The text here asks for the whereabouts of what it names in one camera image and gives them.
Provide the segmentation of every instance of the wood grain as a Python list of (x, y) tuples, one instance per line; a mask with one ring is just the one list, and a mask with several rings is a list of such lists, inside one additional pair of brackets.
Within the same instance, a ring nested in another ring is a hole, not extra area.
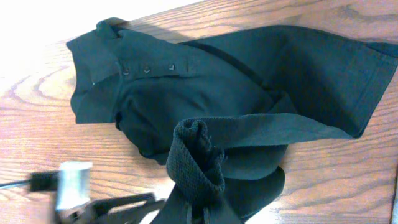
[[(396, 0), (211, 0), (120, 26), (171, 42), (273, 24), (326, 30), (355, 39), (398, 41)], [(66, 40), (38, 52), (33, 65), (6, 77), (0, 94), (0, 182), (93, 161), (91, 196), (155, 192), (167, 198), (165, 167), (144, 159), (114, 124), (75, 124), (75, 68)], [(248, 223), (389, 223), (398, 164), (398, 76), (363, 137), (294, 144), (284, 158), (282, 195)], [(0, 190), (0, 223), (48, 223), (49, 194)]]

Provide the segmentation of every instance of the button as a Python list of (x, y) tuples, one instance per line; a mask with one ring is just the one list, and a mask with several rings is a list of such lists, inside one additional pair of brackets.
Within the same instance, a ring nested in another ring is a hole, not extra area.
[(174, 65), (174, 64), (170, 64), (170, 65), (169, 65), (169, 70), (172, 71), (172, 70), (174, 70), (174, 69), (175, 69), (175, 65)]
[(123, 70), (124, 76), (129, 75), (129, 74), (130, 74), (130, 71), (127, 68)]
[(144, 67), (144, 72), (145, 74), (148, 74), (150, 72), (150, 68), (148, 66)]

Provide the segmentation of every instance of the polo shirt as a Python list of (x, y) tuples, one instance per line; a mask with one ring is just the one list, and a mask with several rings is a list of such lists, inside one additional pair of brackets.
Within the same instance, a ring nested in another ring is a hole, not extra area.
[(67, 43), (77, 123), (116, 123), (176, 185), (154, 223), (242, 223), (282, 191), (288, 144), (359, 138), (398, 45), (270, 26), (172, 44), (97, 24)]

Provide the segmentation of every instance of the shirt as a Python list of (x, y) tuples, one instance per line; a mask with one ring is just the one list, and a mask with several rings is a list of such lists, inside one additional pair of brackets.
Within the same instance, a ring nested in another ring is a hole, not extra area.
[(77, 123), (116, 122), (176, 182), (154, 223), (244, 222), (287, 145), (359, 138), (398, 66), (398, 45), (294, 26), (171, 44), (103, 21), (67, 46)]

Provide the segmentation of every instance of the wooden floor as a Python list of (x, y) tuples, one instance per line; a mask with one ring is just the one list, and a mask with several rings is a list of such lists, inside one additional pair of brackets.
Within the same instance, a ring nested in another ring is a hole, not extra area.
[[(181, 42), (271, 24), (398, 42), (398, 1), (211, 0), (121, 26)], [(76, 159), (94, 163), (94, 199), (141, 192), (167, 198), (174, 183), (165, 167), (141, 157), (114, 124), (75, 124), (75, 67), (65, 42), (48, 45), (38, 55), (42, 63), (1, 85), (0, 183)], [(395, 74), (361, 139), (289, 146), (282, 195), (248, 223), (389, 223), (397, 165)], [(25, 188), (0, 190), (0, 223), (48, 223), (49, 200), (49, 194), (28, 194)]]

